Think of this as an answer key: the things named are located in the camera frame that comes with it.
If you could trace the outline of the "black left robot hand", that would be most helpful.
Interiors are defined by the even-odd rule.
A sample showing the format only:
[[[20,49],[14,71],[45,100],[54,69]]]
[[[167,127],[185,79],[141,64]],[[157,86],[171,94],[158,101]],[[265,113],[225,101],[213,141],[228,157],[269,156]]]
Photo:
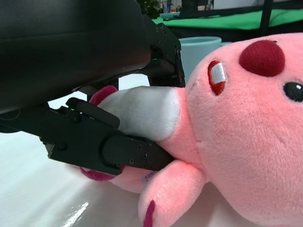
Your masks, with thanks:
[[[0,130],[36,135],[50,159],[119,175],[159,171],[173,157],[120,132],[119,119],[77,98],[142,73],[152,86],[184,87],[181,44],[134,0],[3,0],[0,3]]]

